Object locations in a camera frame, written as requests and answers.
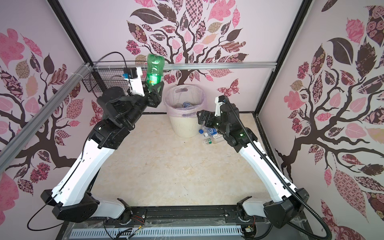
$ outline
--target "marble patterned surface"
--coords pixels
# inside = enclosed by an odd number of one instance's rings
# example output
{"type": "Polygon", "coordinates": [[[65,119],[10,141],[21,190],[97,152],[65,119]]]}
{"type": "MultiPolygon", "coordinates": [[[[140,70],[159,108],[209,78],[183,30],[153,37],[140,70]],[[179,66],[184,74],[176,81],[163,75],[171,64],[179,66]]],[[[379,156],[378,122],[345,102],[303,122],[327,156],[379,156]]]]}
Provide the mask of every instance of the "marble patterned surface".
{"type": "MultiPolygon", "coordinates": [[[[240,114],[260,139],[252,114],[240,114]]],[[[175,135],[165,114],[143,115],[103,164],[92,193],[130,206],[236,204],[268,192],[248,162],[225,141],[175,135]]]]}

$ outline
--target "butterfly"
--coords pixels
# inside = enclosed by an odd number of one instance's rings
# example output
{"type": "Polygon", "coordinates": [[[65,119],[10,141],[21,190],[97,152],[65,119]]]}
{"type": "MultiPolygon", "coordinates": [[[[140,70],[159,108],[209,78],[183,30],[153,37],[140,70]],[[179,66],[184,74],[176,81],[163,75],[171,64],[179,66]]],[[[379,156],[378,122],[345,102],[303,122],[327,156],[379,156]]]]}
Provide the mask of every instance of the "butterfly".
{"type": "Polygon", "coordinates": [[[218,88],[217,90],[221,93],[224,93],[224,96],[227,97],[231,96],[232,93],[239,93],[239,88],[237,87],[237,85],[239,85],[238,80],[239,79],[234,80],[229,88],[218,88]]]}
{"type": "Polygon", "coordinates": [[[100,122],[103,119],[103,109],[99,107],[97,103],[95,103],[93,100],[92,100],[92,108],[93,108],[93,111],[95,112],[95,115],[93,115],[89,123],[90,126],[95,125],[96,123],[100,122]]]}

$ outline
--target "white trash can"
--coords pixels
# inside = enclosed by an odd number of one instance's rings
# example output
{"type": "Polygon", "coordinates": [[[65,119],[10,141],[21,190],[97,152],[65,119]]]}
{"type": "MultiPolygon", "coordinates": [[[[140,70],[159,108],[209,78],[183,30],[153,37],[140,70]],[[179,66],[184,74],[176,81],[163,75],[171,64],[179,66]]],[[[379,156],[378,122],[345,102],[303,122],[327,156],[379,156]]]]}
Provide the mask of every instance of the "white trash can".
{"type": "Polygon", "coordinates": [[[201,128],[196,113],[206,108],[204,91],[194,85],[175,86],[164,98],[173,131],[180,137],[193,137],[201,128]],[[192,106],[184,108],[183,103],[192,106]]]}

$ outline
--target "wall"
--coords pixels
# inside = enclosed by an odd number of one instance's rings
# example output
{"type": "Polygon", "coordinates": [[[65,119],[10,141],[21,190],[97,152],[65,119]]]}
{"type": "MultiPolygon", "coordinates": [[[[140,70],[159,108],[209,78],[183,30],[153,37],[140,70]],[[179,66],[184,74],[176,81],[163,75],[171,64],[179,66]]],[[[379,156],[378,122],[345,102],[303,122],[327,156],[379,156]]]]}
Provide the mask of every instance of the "wall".
{"type": "MultiPolygon", "coordinates": [[[[45,0],[3,1],[0,7],[2,149],[83,61],[45,0]]],[[[26,224],[43,206],[42,191],[52,189],[79,156],[92,117],[100,116],[92,108],[92,96],[79,84],[0,175],[2,239],[56,237],[60,227],[32,232],[26,224]]],[[[51,210],[45,207],[31,228],[59,224],[51,210]]]]}
{"type": "MultiPolygon", "coordinates": [[[[276,61],[301,0],[120,0],[113,4],[69,0],[61,4],[93,61],[119,51],[128,61],[145,61],[155,53],[167,63],[214,63],[276,61]]],[[[104,61],[111,62],[101,64],[122,64],[118,54],[104,61]]],[[[211,111],[215,97],[223,93],[240,111],[254,111],[269,75],[268,68],[174,70],[166,76],[164,93],[176,84],[195,84],[206,92],[211,111]]],[[[166,108],[162,103],[146,111],[166,108]]]]}
{"type": "Polygon", "coordinates": [[[383,238],[383,29],[382,1],[315,1],[260,114],[336,239],[383,238]]]}

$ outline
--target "wastebasket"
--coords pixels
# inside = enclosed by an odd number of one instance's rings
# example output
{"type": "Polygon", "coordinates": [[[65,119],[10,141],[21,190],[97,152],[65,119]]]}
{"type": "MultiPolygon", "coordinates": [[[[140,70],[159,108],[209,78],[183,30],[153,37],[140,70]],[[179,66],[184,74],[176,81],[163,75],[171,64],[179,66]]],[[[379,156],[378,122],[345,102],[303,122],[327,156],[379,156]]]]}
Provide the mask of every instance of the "wastebasket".
{"type": "Polygon", "coordinates": [[[206,108],[204,91],[194,85],[175,86],[165,96],[167,115],[173,131],[180,137],[193,137],[201,128],[196,113],[206,108]]]}

